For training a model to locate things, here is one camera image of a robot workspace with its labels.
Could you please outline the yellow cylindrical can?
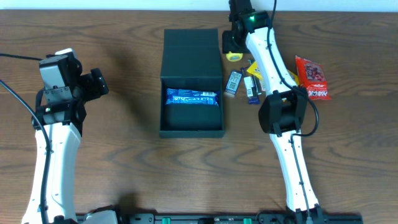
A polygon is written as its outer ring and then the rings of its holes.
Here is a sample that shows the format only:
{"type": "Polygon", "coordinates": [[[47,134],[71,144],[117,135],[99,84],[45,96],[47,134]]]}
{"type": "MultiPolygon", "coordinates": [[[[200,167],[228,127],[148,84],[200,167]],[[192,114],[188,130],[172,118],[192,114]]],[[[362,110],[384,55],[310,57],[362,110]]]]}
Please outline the yellow cylindrical can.
{"type": "Polygon", "coordinates": [[[226,54],[226,58],[230,62],[238,62],[243,58],[243,53],[236,53],[236,52],[229,51],[226,54]]]}

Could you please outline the black gift box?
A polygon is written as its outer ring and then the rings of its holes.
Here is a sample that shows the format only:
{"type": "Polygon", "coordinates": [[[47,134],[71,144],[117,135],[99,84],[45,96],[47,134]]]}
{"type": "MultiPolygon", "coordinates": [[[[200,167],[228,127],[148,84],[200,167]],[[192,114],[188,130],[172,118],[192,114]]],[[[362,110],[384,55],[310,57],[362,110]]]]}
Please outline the black gift box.
{"type": "Polygon", "coordinates": [[[164,30],[160,82],[160,137],[224,136],[223,67],[217,29],[164,30]],[[168,89],[217,93],[217,105],[167,104],[168,89]]]}

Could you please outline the red Hacks candy bag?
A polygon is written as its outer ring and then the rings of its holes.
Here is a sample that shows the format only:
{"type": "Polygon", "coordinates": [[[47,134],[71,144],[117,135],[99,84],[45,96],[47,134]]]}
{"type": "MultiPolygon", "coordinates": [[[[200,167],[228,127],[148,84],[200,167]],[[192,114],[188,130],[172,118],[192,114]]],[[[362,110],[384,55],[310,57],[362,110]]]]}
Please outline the red Hacks candy bag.
{"type": "Polygon", "coordinates": [[[295,56],[298,80],[311,100],[330,100],[327,81],[320,64],[295,56]]]}

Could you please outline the blue snack bar wrapper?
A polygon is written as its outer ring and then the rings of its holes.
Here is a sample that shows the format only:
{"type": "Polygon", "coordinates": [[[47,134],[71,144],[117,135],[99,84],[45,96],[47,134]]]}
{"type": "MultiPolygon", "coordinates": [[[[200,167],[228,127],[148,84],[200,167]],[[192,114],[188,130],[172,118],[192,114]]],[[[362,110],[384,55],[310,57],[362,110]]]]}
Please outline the blue snack bar wrapper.
{"type": "Polygon", "coordinates": [[[171,89],[166,91],[166,105],[215,105],[218,93],[212,91],[171,89]]]}

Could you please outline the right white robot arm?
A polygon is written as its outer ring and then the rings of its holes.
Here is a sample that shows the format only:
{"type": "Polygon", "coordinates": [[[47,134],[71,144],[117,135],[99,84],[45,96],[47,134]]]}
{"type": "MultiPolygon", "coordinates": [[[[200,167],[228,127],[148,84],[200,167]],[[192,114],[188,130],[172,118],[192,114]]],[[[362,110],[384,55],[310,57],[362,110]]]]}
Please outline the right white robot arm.
{"type": "Polygon", "coordinates": [[[304,87],[286,69],[275,40],[274,14],[256,11],[250,0],[229,0],[231,29],[223,32],[224,53],[250,53],[260,70],[266,98],[259,109],[262,130],[277,151],[285,182],[291,223],[322,223],[302,149],[306,107],[316,109],[304,87]]]}

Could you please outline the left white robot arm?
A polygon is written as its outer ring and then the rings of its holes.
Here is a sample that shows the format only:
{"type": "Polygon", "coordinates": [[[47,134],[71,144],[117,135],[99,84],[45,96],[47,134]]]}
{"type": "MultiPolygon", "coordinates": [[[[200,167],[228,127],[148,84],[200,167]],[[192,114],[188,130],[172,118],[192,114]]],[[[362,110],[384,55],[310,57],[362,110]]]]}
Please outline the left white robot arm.
{"type": "Polygon", "coordinates": [[[32,126],[37,158],[23,223],[75,223],[75,162],[81,143],[85,103],[108,94],[98,68],[84,74],[73,49],[39,62],[44,86],[36,94],[32,126]]]}

